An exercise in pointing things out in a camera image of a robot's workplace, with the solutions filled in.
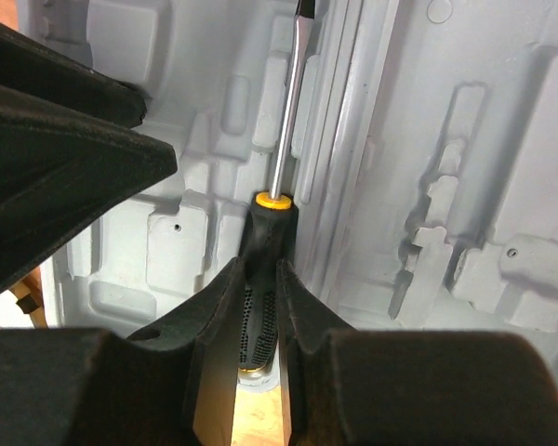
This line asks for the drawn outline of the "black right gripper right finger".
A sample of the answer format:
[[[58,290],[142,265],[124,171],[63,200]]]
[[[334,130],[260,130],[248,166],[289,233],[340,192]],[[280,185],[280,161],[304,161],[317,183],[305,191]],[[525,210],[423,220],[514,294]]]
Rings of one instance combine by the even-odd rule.
[[[352,327],[307,290],[286,259],[276,267],[276,292],[285,442],[341,445],[329,331]]]

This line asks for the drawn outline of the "black yellow slim screwdriver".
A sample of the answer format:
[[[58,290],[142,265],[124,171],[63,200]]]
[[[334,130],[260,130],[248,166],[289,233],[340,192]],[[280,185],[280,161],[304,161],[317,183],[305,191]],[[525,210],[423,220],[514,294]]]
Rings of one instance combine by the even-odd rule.
[[[252,198],[239,256],[245,263],[246,289],[240,334],[239,369],[254,373],[272,362],[277,342],[276,265],[293,253],[298,208],[282,192],[294,135],[299,95],[315,20],[315,3],[299,1],[293,22],[285,106],[270,186]]]

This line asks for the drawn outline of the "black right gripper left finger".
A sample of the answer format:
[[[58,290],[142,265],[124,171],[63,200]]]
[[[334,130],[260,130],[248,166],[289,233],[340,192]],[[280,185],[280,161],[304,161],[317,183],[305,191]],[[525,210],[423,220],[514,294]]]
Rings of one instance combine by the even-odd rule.
[[[166,362],[154,374],[157,421],[179,430],[181,445],[232,442],[246,274],[235,257],[201,291],[127,340]]]

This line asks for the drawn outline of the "grey plastic tool case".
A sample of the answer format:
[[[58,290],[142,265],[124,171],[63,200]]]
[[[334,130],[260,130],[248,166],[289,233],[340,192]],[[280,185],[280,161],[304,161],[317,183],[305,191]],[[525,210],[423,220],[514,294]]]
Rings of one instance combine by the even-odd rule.
[[[19,28],[142,88],[168,179],[41,268],[52,326],[128,335],[238,253],[272,174],[292,1],[20,1]],[[284,188],[295,268],[360,329],[528,339],[558,382],[558,1],[320,1]]]

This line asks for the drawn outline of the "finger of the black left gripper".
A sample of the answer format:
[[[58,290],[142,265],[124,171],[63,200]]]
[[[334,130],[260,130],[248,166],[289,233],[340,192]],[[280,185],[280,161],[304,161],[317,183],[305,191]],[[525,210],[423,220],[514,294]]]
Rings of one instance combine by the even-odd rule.
[[[177,170],[142,93],[0,23],[0,293]]]

